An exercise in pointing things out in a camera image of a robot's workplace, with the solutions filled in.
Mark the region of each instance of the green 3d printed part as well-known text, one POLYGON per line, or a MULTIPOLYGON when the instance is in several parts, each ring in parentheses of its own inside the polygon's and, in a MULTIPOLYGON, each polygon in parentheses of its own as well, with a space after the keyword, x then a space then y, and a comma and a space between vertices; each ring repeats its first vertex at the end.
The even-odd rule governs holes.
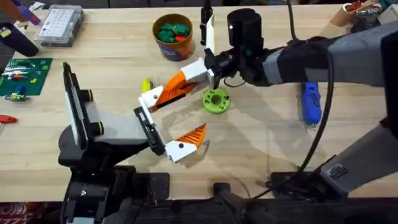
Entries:
POLYGON ((229 108, 231 99, 228 93, 223 89, 209 90, 203 97, 203 106, 213 114, 224 113, 229 108))

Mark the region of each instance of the cable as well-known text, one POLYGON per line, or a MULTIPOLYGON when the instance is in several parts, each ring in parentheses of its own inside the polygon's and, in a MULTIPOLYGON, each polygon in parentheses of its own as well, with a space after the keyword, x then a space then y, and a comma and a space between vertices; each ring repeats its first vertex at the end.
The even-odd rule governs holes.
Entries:
POLYGON ((309 45, 311 45, 312 47, 317 48, 318 50, 321 50, 323 53, 325 53, 325 55, 326 55, 326 57, 328 59, 328 91, 327 91, 327 94, 326 94, 325 107, 323 109, 323 115, 322 115, 322 119, 321 119, 321 122, 320 122, 320 125, 319 125, 318 132, 315 135, 315 138, 314 138, 314 140, 312 142, 310 150, 307 153, 307 156, 305 157, 305 159, 304 159, 302 165, 300 166, 300 168, 298 168, 298 171, 293 176, 289 177, 288 179, 286 179, 286 180, 284 180, 284 181, 282 181, 282 182, 280 182, 278 184, 273 185, 271 188, 267 189, 265 192, 253 197, 253 199, 259 199, 263 195, 268 194, 272 190, 274 190, 274 189, 286 184, 287 182, 291 181, 296 176, 301 174, 304 171, 304 169, 306 168, 306 166, 308 165, 308 163, 310 162, 310 160, 311 160, 311 158, 312 158, 312 156, 313 156, 313 154, 315 152, 315 149, 317 148, 318 143, 319 143, 319 141, 320 141, 320 139, 322 137, 323 131, 325 130, 325 126, 326 126, 326 123, 327 123, 328 118, 329 118, 329 113, 330 113, 330 108, 331 108, 331 101, 333 99, 333 90, 334 90, 334 87, 335 87, 335 66, 334 66, 334 63, 333 63, 333 58, 332 58, 330 52, 326 48, 324 48, 324 47, 322 47, 322 46, 320 46, 318 44, 314 44, 314 43, 312 43, 312 44, 309 43, 309 45))
POLYGON ((296 32, 294 29, 294 18, 293 18, 293 9, 292 9, 292 3, 290 0, 286 0, 287 4, 287 9, 289 10, 289 21, 290 21, 290 33, 292 35, 293 40, 299 40, 296 36, 296 32))
POLYGON ((236 87, 239 87, 239 86, 241 86, 241 85, 243 85, 243 84, 246 83, 246 81, 244 81, 244 82, 242 82, 241 84, 238 84, 238 85, 230 85, 230 84, 228 84, 228 83, 225 81, 227 78, 228 78, 228 77, 225 77, 224 80, 223 80, 223 82, 224 82, 224 84, 225 84, 226 86, 231 87, 231 88, 236 88, 236 87))

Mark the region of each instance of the clear plastic organizer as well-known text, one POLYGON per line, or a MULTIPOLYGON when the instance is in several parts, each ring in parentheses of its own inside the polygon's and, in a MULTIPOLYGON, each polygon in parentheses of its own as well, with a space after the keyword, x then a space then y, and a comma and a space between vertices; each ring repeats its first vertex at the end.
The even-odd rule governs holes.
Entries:
POLYGON ((71 47, 84 18, 81 6, 52 5, 34 40, 47 47, 71 47))

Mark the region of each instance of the wooden tabletop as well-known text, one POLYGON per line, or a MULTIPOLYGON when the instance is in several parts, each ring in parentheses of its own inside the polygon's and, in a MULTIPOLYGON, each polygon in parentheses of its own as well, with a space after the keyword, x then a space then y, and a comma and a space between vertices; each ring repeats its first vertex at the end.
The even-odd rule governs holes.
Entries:
MULTIPOLYGON (((339 35, 344 29, 328 21, 339 6, 294 6, 297 36, 339 35)), ((216 51, 229 49, 226 16, 235 7, 216 7, 216 51)), ((285 6, 254 7, 262 16, 264 46, 290 40, 285 6)), ((0 100, 0 113, 15 116, 0 134, 0 202, 61 200, 70 171, 58 164, 58 137, 69 125, 66 114, 62 62, 78 75, 82 88, 93 90, 99 109, 133 116, 139 106, 143 78, 165 84, 180 67, 203 56, 199 44, 200 8, 87 9, 86 21, 71 48, 42 49, 37 57, 52 57, 42 94, 25 103, 0 100), (196 50, 188 60, 163 58, 152 36, 152 23, 167 13, 188 16, 194 26, 196 50)), ((37 14, 44 18, 47 11, 37 14)), ((29 26, 29 38, 36 27, 29 26)), ((237 84, 235 78, 229 82, 237 84)), ((169 172, 170 198, 207 198, 214 182, 229 182, 234 193, 254 196, 274 171, 294 170, 305 157, 315 132, 305 132, 299 118, 298 85, 226 88, 232 104, 227 113, 213 115, 201 105, 203 93, 186 97, 153 114, 166 141, 207 123, 205 141, 197 154, 174 164, 150 149, 123 164, 140 172, 169 172)), ((320 85, 324 103, 326 85, 320 85)), ((382 88, 337 83, 331 115, 309 165, 316 168, 344 150, 386 115, 382 88)), ((355 190, 352 197, 398 196, 398 175, 355 190)))

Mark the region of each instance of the orange cup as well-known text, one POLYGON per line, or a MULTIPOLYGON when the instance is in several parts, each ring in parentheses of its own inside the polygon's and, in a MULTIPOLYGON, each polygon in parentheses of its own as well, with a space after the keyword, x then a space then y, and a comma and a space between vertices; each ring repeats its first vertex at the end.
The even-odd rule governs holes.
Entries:
POLYGON ((155 41, 159 45, 160 51, 167 59, 178 62, 191 56, 193 52, 192 23, 187 17, 180 14, 164 15, 155 21, 152 27, 152 33, 155 41), (157 36, 159 34, 160 27, 165 23, 179 23, 186 25, 190 30, 188 37, 177 43, 165 43, 160 41, 157 36))

